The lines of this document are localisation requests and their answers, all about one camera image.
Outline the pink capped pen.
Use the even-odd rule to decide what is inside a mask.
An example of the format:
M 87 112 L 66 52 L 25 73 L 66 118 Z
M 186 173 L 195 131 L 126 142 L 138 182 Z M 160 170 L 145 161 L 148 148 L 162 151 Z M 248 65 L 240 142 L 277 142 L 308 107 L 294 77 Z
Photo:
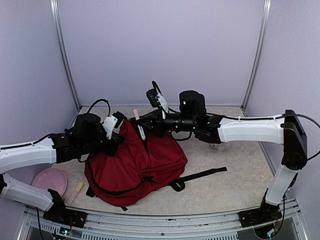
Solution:
M 134 113 L 135 120 L 138 121 L 140 119 L 138 110 L 134 109 L 133 113 Z M 140 133 L 141 139 L 144 141 L 146 139 L 146 135 L 145 135 L 145 132 L 143 130 L 143 127 L 141 125 L 139 125 L 139 124 L 137 126 L 138 126 L 138 129 L 139 129 L 139 133 Z

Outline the dark red student backpack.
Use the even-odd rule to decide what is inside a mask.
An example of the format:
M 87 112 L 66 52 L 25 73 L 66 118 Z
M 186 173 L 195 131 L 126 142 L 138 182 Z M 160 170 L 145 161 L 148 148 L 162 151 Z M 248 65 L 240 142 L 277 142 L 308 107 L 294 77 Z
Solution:
M 100 152 L 89 156 L 84 169 L 88 197 L 128 207 L 163 187 L 181 192 L 187 181 L 227 171 L 226 167 L 211 168 L 182 176 L 188 159 L 179 143 L 169 133 L 159 138 L 144 132 L 146 139 L 142 140 L 138 127 L 125 120 L 119 130 L 125 140 L 115 155 Z

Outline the yellow capped clear tube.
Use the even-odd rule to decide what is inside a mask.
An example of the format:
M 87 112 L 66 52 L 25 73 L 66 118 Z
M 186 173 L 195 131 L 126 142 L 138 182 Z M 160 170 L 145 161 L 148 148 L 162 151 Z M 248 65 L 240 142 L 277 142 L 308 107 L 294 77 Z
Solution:
M 77 196 L 79 195 L 83 187 L 84 187 L 84 183 L 79 182 L 76 188 L 73 190 L 72 194 L 70 195 L 69 199 L 67 200 L 68 205 L 71 205 L 75 201 L 75 199 L 77 198 Z

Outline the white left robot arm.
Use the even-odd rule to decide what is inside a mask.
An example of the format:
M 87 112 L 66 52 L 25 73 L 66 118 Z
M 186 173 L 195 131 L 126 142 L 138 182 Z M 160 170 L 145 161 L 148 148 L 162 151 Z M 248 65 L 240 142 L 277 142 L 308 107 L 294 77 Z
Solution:
M 63 223 L 70 218 L 61 195 L 53 189 L 41 190 L 11 177 L 11 170 L 80 160 L 82 156 L 106 153 L 113 156 L 124 138 L 114 129 L 126 117 L 116 112 L 101 120 L 93 113 L 79 114 L 73 127 L 63 133 L 50 133 L 39 140 L 0 147 L 0 197 L 29 205 Z

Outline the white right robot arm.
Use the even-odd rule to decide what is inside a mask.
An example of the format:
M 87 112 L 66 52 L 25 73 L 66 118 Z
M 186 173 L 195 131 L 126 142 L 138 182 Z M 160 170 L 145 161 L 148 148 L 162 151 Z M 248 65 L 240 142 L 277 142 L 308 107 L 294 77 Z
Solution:
M 275 206 L 308 161 L 307 136 L 293 110 L 267 117 L 209 114 L 204 95 L 186 90 L 179 94 L 179 112 L 170 113 L 161 92 L 150 89 L 146 96 L 155 110 L 140 116 L 137 123 L 158 137 L 168 131 L 191 132 L 196 139 L 209 144 L 247 141 L 283 145 L 283 157 L 266 191 L 265 203 L 255 212 L 260 222 L 268 221 L 275 214 Z

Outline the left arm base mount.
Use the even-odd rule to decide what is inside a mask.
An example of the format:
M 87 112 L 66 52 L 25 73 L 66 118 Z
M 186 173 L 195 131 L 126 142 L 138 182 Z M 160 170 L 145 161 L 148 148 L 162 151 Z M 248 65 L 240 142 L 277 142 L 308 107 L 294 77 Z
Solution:
M 45 210 L 43 218 L 45 220 L 83 229 L 87 219 L 87 213 L 84 211 L 73 210 L 66 207 L 64 200 L 59 193 L 53 189 L 47 190 L 51 197 L 53 205 L 49 210 Z

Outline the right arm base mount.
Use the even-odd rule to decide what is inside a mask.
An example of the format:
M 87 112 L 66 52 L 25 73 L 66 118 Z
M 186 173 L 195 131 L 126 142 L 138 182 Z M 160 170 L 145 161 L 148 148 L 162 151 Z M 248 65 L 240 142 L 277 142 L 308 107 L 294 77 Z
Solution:
M 271 205 L 266 203 L 266 195 L 267 193 L 265 192 L 259 207 L 238 213 L 242 228 L 268 223 L 283 217 L 279 204 Z

